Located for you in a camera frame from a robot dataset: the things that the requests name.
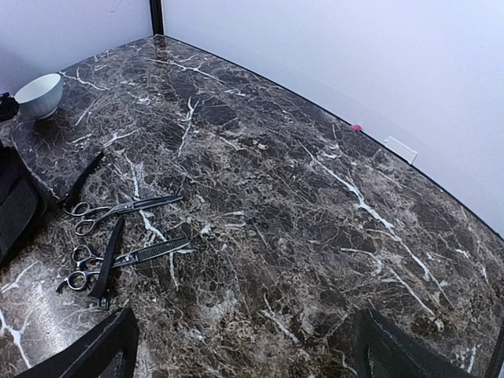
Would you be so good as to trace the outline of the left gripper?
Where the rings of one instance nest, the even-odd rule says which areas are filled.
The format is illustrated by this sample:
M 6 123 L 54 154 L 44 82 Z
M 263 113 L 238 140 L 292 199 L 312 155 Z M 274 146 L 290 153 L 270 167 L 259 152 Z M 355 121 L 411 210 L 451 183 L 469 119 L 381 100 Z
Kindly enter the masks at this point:
M 3 93 L 0 96 L 0 121 L 5 122 L 13 119 L 19 112 L 19 103 L 9 94 Z

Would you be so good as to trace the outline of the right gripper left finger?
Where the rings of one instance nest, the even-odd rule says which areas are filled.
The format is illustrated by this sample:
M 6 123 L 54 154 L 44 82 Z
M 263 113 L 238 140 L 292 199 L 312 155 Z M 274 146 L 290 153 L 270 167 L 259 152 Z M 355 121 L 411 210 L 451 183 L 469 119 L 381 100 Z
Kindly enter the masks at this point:
M 139 345 L 133 310 L 119 308 L 72 345 L 19 377 L 132 377 Z

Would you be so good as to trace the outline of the silver thinning scissors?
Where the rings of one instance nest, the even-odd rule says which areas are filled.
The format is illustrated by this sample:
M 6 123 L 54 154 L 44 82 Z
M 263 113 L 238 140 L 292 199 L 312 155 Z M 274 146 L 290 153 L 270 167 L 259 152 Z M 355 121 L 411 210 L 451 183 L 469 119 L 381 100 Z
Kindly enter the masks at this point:
M 147 246 L 130 253 L 115 256 L 111 269 L 143 263 L 178 250 L 187 249 L 190 246 L 191 241 L 185 237 Z M 103 263 L 105 258 L 98 256 L 88 245 L 81 244 L 74 248 L 72 260 L 75 262 L 76 269 L 58 284 L 56 288 L 58 293 L 64 287 L 69 287 L 73 291 L 83 291 L 89 283 L 90 277 L 100 273 L 98 263 Z

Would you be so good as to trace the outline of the black zippered tool case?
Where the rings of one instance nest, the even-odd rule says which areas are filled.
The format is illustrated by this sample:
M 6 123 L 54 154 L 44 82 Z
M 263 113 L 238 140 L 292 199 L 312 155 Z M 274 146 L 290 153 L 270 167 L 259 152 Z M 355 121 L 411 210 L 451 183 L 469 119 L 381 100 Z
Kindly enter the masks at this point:
M 46 197 L 11 146 L 1 146 L 1 267 L 5 268 L 43 226 Z

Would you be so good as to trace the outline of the silver straight scissors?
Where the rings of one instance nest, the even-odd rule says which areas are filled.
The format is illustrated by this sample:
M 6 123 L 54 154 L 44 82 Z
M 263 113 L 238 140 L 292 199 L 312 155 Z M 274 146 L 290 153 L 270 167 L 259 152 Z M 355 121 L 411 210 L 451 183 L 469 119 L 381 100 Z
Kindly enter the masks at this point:
M 92 208 L 88 202 L 80 202 L 65 212 L 71 217 L 80 219 L 74 227 L 74 232 L 77 236 L 85 236 L 90 234 L 100 222 L 109 217 L 173 204 L 181 200 L 183 200 L 182 195 L 161 196 L 127 201 L 115 206 L 99 206 L 95 208 Z

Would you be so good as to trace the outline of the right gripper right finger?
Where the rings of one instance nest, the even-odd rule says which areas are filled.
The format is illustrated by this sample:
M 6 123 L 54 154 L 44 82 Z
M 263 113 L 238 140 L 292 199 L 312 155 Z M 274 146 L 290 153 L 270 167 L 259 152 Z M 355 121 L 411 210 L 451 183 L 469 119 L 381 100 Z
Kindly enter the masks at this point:
M 355 370 L 359 377 L 470 377 L 434 354 L 374 309 L 355 319 Z

